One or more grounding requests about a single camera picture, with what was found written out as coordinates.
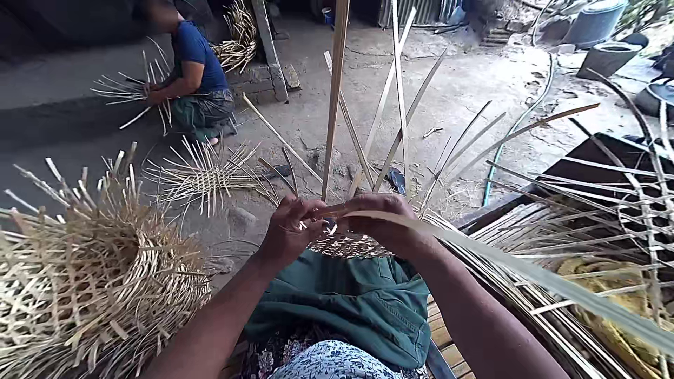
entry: corrugated metal sheet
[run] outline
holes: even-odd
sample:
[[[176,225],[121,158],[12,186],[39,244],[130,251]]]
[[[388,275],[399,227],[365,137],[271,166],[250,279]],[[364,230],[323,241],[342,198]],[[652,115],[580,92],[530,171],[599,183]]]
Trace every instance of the corrugated metal sheet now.
[[[391,0],[381,0],[378,24],[382,28],[393,27]],[[446,24],[456,6],[456,0],[399,0],[398,21],[404,25],[412,7],[417,9],[414,26],[441,26]]]

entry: green cloth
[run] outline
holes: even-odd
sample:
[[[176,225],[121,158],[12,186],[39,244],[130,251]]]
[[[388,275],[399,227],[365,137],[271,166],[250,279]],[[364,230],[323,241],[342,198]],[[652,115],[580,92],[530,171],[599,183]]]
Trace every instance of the green cloth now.
[[[177,129],[200,142],[224,133],[224,123],[234,111],[230,90],[181,96],[171,100],[171,113]]]
[[[394,257],[345,260],[305,250],[279,272],[244,328],[252,342],[301,321],[324,324],[380,361],[419,368],[431,331],[429,290]]]

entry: person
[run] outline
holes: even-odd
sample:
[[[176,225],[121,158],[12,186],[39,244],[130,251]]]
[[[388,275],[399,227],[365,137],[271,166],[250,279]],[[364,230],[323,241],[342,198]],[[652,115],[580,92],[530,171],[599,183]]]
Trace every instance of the person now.
[[[363,194],[345,206],[415,217],[394,194]],[[477,378],[568,378],[432,235],[344,216],[336,221],[340,229],[372,236],[395,258],[303,252],[325,227],[315,217],[324,207],[285,197],[258,251],[175,335],[145,378],[217,378],[242,330],[251,341],[241,372],[246,379],[427,378],[429,289]],[[306,229],[298,228],[300,221]]]
[[[149,85],[148,102],[171,99],[176,126],[200,142],[215,145],[234,98],[218,58],[194,23],[185,20],[171,0],[147,0],[147,13],[158,32],[171,34],[173,71],[161,84]]]

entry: gray bucket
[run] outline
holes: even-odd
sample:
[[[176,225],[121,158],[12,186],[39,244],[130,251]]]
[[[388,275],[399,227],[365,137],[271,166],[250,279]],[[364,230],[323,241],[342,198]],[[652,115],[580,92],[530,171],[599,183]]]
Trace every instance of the gray bucket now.
[[[562,43],[572,43],[577,49],[587,49],[608,40],[626,6],[625,0],[601,0],[586,5]]]
[[[633,45],[626,42],[604,42],[594,45],[588,51],[583,66],[576,74],[579,78],[597,80],[598,77],[588,71],[595,70],[605,78],[613,75],[620,67],[623,67],[630,59],[634,58],[643,49],[641,45]]]

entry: floral fabric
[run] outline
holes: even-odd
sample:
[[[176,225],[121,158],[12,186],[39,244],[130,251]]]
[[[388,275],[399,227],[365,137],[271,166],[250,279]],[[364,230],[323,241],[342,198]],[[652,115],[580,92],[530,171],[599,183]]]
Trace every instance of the floral fabric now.
[[[241,379],[285,378],[428,379],[428,373],[425,366],[394,371],[339,334],[310,324],[248,348]]]

